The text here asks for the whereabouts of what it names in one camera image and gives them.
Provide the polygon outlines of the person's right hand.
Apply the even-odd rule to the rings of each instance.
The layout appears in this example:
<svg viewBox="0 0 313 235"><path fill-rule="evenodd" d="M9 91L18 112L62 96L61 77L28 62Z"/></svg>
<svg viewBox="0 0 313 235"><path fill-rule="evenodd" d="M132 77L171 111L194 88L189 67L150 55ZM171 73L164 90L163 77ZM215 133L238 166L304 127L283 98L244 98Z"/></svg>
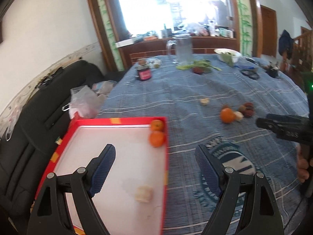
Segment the person's right hand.
<svg viewBox="0 0 313 235"><path fill-rule="evenodd" d="M303 157L302 150L301 150L301 145L297 145L297 176L298 180L301 183L304 183L308 178L309 178L309 172L308 168L312 167L312 159L308 162Z"/></svg>

